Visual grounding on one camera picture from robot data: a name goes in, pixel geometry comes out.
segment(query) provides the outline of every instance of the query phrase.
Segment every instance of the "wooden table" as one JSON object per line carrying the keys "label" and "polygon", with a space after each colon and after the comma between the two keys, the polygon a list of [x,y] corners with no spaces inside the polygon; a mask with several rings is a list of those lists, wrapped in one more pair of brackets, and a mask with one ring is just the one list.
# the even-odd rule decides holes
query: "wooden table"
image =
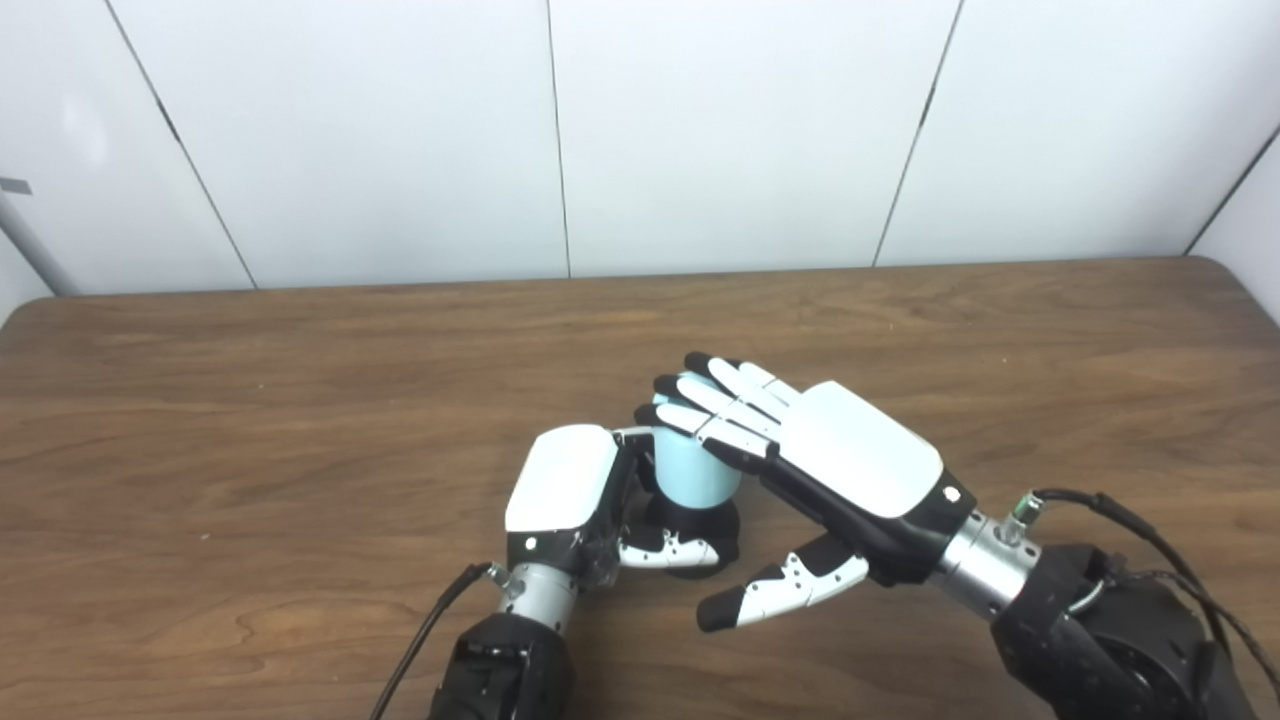
{"label": "wooden table", "polygon": [[[692,348],[840,379],[988,512],[1114,493],[1280,653],[1280,332],[1207,260],[96,297],[0,332],[0,716],[364,717],[443,587],[500,559],[532,438],[628,423]],[[582,600],[573,717],[1048,716],[929,587],[699,634],[699,597],[817,532],[739,502],[722,577]],[[1079,510],[1039,536],[1156,564]],[[493,603],[454,606],[390,717]]]}

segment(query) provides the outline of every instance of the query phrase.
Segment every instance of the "panel seam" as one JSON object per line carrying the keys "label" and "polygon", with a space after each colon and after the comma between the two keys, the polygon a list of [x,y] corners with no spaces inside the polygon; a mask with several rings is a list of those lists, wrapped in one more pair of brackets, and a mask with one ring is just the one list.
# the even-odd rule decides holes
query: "panel seam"
{"label": "panel seam", "polygon": [[1192,250],[1196,249],[1196,243],[1198,243],[1201,238],[1204,237],[1204,233],[1208,232],[1208,228],[1213,224],[1213,220],[1217,219],[1217,217],[1222,213],[1222,210],[1231,201],[1231,199],[1235,197],[1235,192],[1240,190],[1240,186],[1244,184],[1244,181],[1248,179],[1251,173],[1253,173],[1253,168],[1256,168],[1258,161],[1262,160],[1262,156],[1267,154],[1267,150],[1271,149],[1271,145],[1276,141],[1277,136],[1280,136],[1280,126],[1276,126],[1276,129],[1271,131],[1271,136],[1267,137],[1266,142],[1262,143],[1262,147],[1257,151],[1256,155],[1253,155],[1253,159],[1249,160],[1249,164],[1244,168],[1244,172],[1240,173],[1240,177],[1235,178],[1235,183],[1231,184],[1231,190],[1226,191],[1226,196],[1222,197],[1222,201],[1217,204],[1217,208],[1213,209],[1208,219],[1204,220],[1204,224],[1201,225],[1199,232],[1197,232],[1196,237],[1192,238],[1190,245],[1187,246],[1187,250],[1183,250],[1183,256],[1192,254]]}
{"label": "panel seam", "polygon": [[897,200],[902,196],[902,186],[906,184],[906,173],[911,169],[911,158],[915,156],[915,145],[920,141],[920,133],[924,132],[924,120],[929,117],[929,110],[933,108],[933,95],[938,90],[938,78],[942,77],[942,65],[947,61],[947,53],[951,50],[951,38],[955,37],[956,26],[960,24],[960,12],[964,10],[964,0],[956,4],[956,14],[951,18],[951,27],[947,29],[947,40],[942,44],[942,55],[938,58],[938,67],[933,70],[933,83],[929,85],[929,95],[924,99],[924,109],[920,111],[920,122],[915,126],[915,135],[911,137],[911,146],[906,151],[906,160],[902,163],[902,173],[897,177],[897,187],[893,190],[893,201],[888,205],[888,213],[884,215],[884,227],[881,228],[879,242],[876,243],[876,255],[872,256],[872,268],[879,264],[881,251],[884,250],[884,238],[888,237],[888,225],[893,222],[893,211],[897,210]]}
{"label": "panel seam", "polygon": [[561,181],[561,229],[564,232],[564,274],[572,279],[573,259],[568,245],[568,199],[564,196],[564,146],[559,128],[559,90],[556,85],[556,40],[552,31],[552,0],[547,0],[547,51],[552,68],[552,110],[556,117],[556,163]]}
{"label": "panel seam", "polygon": [[138,56],[137,49],[133,47],[133,41],[129,40],[129,33],[124,32],[124,26],[120,23],[120,17],[115,14],[115,8],[111,5],[111,0],[102,0],[102,3],[106,5],[106,10],[111,13],[111,20],[115,22],[115,29],[120,31],[120,37],[124,38],[124,46],[129,49],[129,55],[133,56],[133,63],[138,67],[138,72],[142,73],[142,79],[147,83],[147,90],[151,91],[151,97],[155,99],[160,115],[164,118],[165,124],[169,126],[169,132],[173,133],[173,138],[178,142],[178,147],[182,149],[182,156],[187,159],[187,167],[191,168],[191,173],[196,176],[200,191],[205,195],[205,200],[209,201],[209,208],[212,209],[214,217],[218,218],[218,224],[223,228],[223,234],[227,236],[227,242],[230,243],[232,251],[236,252],[236,259],[239,260],[241,269],[244,270],[248,283],[253,287],[253,290],[260,290],[257,279],[253,278],[253,272],[248,269],[248,263],[244,261],[244,254],[241,252],[239,245],[236,243],[236,238],[232,236],[232,231],[227,227],[227,220],[223,219],[221,210],[218,209],[218,204],[214,202],[214,196],[209,192],[209,186],[205,184],[205,178],[201,177],[200,170],[196,168],[196,163],[192,161],[191,152],[187,151],[187,145],[178,135],[178,128],[174,126],[173,118],[169,115],[169,110],[165,109],[164,102],[160,100],[160,94],[156,92],[156,86],[151,82],[151,76],[147,74],[146,67],[142,65],[142,58]]}

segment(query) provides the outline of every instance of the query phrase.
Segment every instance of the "black fingertip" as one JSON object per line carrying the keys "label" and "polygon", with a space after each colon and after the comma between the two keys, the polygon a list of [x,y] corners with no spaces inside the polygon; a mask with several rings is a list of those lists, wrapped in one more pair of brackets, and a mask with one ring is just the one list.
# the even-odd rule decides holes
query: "black fingertip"
{"label": "black fingertip", "polygon": [[736,628],[745,597],[746,589],[736,587],[703,598],[698,603],[698,629],[704,633],[714,633]]}
{"label": "black fingertip", "polygon": [[736,538],[707,538],[707,544],[712,546],[712,550],[719,556],[719,568],[737,560],[739,550]]}
{"label": "black fingertip", "polygon": [[714,355],[708,355],[705,352],[694,351],[685,355],[685,368],[698,373],[704,378],[712,377],[710,361]]}
{"label": "black fingertip", "polygon": [[680,397],[680,375],[658,375],[653,379],[653,391],[667,397]]}
{"label": "black fingertip", "polygon": [[636,419],[636,423],[641,425],[648,425],[650,428],[662,427],[662,420],[658,419],[658,406],[653,402],[636,407],[636,411],[631,415]]}
{"label": "black fingertip", "polygon": [[668,428],[685,437],[692,437],[687,432],[664,423],[662,418],[658,416],[658,406],[654,405],[653,402],[650,402],[649,405],[641,405],[640,407],[636,407],[636,411],[632,414],[632,416],[640,425],[648,425],[650,428]]}

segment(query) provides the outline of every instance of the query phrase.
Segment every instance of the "cable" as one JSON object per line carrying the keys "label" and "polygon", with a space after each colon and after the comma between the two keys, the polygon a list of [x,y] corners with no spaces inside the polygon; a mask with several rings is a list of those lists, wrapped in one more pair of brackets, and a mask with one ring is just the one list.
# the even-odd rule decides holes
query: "cable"
{"label": "cable", "polygon": [[374,703],[374,711],[369,714],[369,720],[380,720],[383,712],[387,711],[387,705],[390,703],[392,696],[396,693],[396,688],[399,682],[404,679],[404,673],[408,671],[408,666],[413,664],[413,659],[417,657],[417,652],[422,650],[422,643],[426,642],[426,635],[435,626],[435,621],[440,619],[440,615],[453,603],[454,600],[462,594],[462,591],[471,587],[472,583],[484,577],[489,571],[492,562],[480,562],[476,565],[467,565],[458,579],[453,580],[449,587],[444,588],[440,593],[440,600],[435,601],[435,607],[426,614],[426,619],[422,620],[422,626],[417,629],[417,634],[408,643],[408,650],[404,651],[404,657],[401,659],[399,664],[396,665],[396,670],[392,671],[392,676],[387,680],[387,687],[383,688],[383,694],[378,696],[378,702]]}
{"label": "cable", "polygon": [[1248,648],[1249,655],[1252,655],[1253,659],[1258,661],[1258,665],[1262,666],[1262,673],[1266,674],[1267,680],[1271,683],[1271,692],[1276,694],[1276,702],[1280,702],[1280,671],[1276,670],[1275,664],[1267,656],[1267,651],[1262,648],[1262,643],[1253,637],[1253,633],[1251,633],[1244,625],[1244,621],[1233,615],[1228,609],[1222,607],[1222,603],[1210,597],[1210,594],[1204,592],[1204,588],[1199,587],[1199,584],[1193,583],[1190,578],[1185,578],[1178,573],[1170,573],[1169,570],[1144,570],[1140,573],[1130,573],[1124,577],[1125,580],[1142,580],[1146,578],[1169,580],[1176,584],[1184,593],[1194,597],[1201,605],[1212,606],[1219,615],[1226,618],[1226,621],[1231,625],[1231,629],[1235,630],[1235,634],[1240,635],[1240,641],[1244,643],[1244,647]]}
{"label": "cable", "polygon": [[[1102,492],[1091,495],[1087,492],[1062,488],[1034,489],[1032,491],[1032,495],[1044,502],[1060,501],[1083,505],[1093,512],[1097,512],[1098,515],[1102,515],[1112,523],[1125,528],[1130,533],[1155,546],[1155,548],[1165,556],[1165,560],[1174,566],[1174,570],[1176,570],[1179,575],[1194,584],[1202,594],[1208,597],[1207,593],[1204,593],[1204,585],[1199,582],[1196,571],[1192,570],[1192,566],[1183,560],[1183,556],[1179,555],[1176,550],[1174,550],[1174,546],[1169,544],[1169,541],[1160,536],[1156,527],[1144,520],[1142,515],[1138,515],[1133,510],[1120,505],[1120,502],[1117,502],[1114,497]],[[1204,612],[1204,621],[1208,623],[1208,630],[1213,635],[1213,642],[1222,646],[1222,652],[1225,652],[1228,657],[1231,657],[1231,646],[1228,643],[1226,630],[1222,628],[1222,620],[1219,618],[1219,609],[1211,602],[1201,602],[1199,605],[1201,610]]]}

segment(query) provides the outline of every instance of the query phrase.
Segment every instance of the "light blue cup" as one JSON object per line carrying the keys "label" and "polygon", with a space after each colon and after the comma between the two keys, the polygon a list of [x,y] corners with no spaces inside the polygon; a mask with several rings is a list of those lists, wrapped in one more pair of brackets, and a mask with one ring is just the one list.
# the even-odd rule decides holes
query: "light blue cup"
{"label": "light blue cup", "polygon": [[[685,372],[680,375],[716,387],[716,383],[696,373]],[[658,405],[671,402],[689,407],[687,402],[666,395],[654,395],[653,401]],[[654,429],[653,462],[662,493],[676,505],[694,510],[716,507],[730,500],[742,480],[742,473],[717,460],[696,439],[668,428]]]}

